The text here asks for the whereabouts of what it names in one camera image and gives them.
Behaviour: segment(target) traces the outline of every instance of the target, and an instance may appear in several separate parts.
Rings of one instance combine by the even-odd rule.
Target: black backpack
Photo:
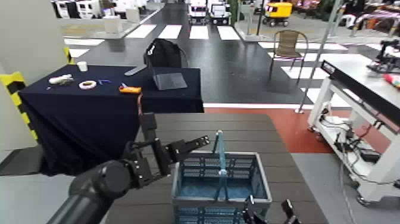
[[[177,44],[156,38],[146,49],[143,60],[146,65],[149,61],[153,67],[182,68],[181,52]]]

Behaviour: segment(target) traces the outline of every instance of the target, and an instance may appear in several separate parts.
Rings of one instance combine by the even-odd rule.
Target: tablecloth
[[[141,86],[143,112],[204,112],[200,69],[156,68],[157,73],[181,72],[185,89],[158,91],[149,71],[134,76],[124,73],[132,67],[88,66],[80,72],[67,65],[20,91],[23,106],[45,152],[44,172],[49,175],[76,175],[110,159],[118,159],[127,141],[139,129],[137,95],[121,94],[121,83]],[[50,77],[72,74],[70,86],[48,89]],[[99,82],[94,89],[82,90],[85,80]]]

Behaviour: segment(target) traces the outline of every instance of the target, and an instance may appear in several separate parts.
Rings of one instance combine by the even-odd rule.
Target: metal chair leg
[[[275,54],[272,57],[272,61],[271,61],[271,65],[270,65],[270,78],[269,79],[271,79],[271,77],[272,77],[272,69],[274,67],[274,59],[275,59]]]
[[[300,81],[300,76],[301,76],[301,71],[303,70],[303,65],[304,65],[304,58],[303,58],[303,60],[301,60],[299,77],[297,78],[297,82],[296,82],[296,84],[298,84],[298,83],[299,83],[299,81]]]
[[[293,65],[295,64],[296,58],[293,58],[292,65],[290,66],[290,70],[292,70]]]

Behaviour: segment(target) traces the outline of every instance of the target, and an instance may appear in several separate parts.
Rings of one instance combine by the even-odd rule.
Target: paper cup
[[[85,61],[79,61],[76,63],[78,65],[78,68],[80,71],[87,71],[88,70],[88,64],[86,64]]]

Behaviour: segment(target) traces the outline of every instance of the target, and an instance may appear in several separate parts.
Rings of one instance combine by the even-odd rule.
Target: red floor
[[[206,108],[205,113],[267,114],[290,153],[333,153],[326,142],[318,141],[315,134],[307,130],[310,110],[306,110],[304,114],[295,114],[292,109]],[[341,117],[348,116],[349,113],[350,111],[333,112]],[[375,129],[372,129],[365,139],[381,153],[389,145],[389,141]]]

